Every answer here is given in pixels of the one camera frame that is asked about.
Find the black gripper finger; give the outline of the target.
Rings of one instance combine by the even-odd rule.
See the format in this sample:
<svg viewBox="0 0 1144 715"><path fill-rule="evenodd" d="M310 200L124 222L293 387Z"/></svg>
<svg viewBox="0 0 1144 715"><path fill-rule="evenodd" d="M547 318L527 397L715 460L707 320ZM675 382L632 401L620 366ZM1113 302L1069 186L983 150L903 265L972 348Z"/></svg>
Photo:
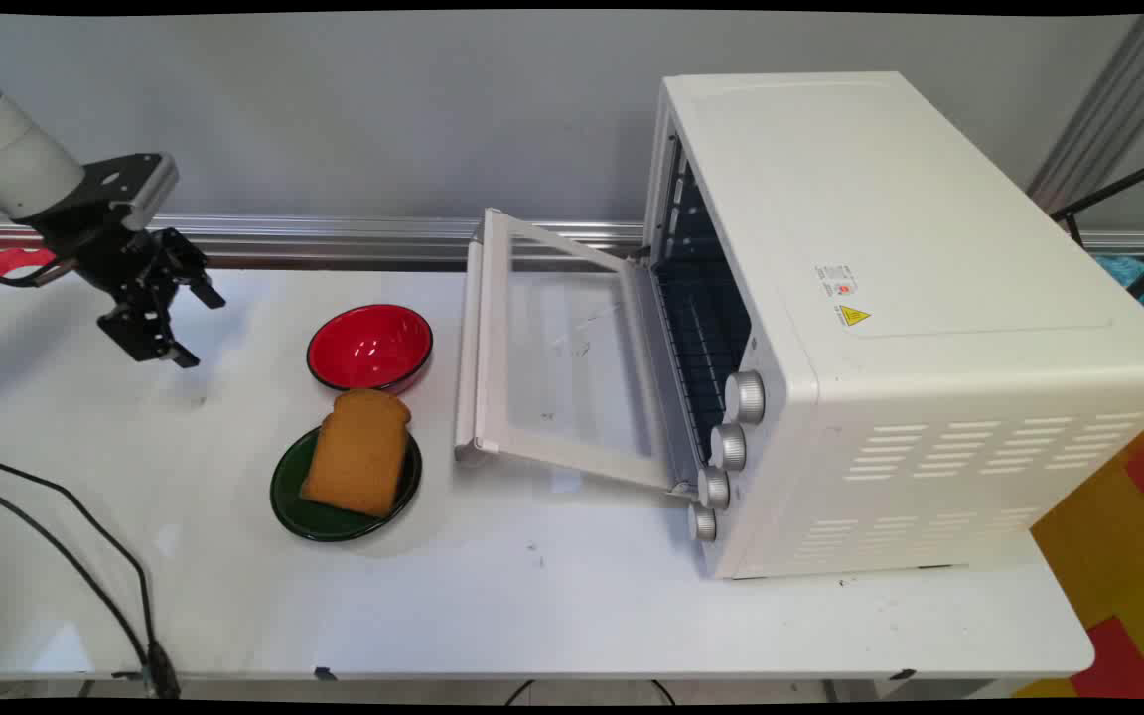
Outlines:
<svg viewBox="0 0 1144 715"><path fill-rule="evenodd" d="M132 360L173 362L182 370L200 365L200 359L174 337L169 312L154 300L146 305L119 303L100 316L98 326Z"/></svg>
<svg viewBox="0 0 1144 715"><path fill-rule="evenodd" d="M227 300L210 284L210 277L204 268L178 271L178 285L186 286L210 311L227 305Z"/></svg>

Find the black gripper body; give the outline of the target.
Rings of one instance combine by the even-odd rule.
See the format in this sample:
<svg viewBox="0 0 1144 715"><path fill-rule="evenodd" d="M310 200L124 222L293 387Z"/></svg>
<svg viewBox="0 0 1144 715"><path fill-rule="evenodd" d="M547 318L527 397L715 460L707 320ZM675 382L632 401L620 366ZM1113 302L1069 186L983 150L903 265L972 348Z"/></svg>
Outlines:
<svg viewBox="0 0 1144 715"><path fill-rule="evenodd" d="M208 268L208 259L176 229L128 229L124 205L87 204L41 219L45 248L76 262L76 272L95 288L132 302L142 291L170 300L178 271Z"/></svg>

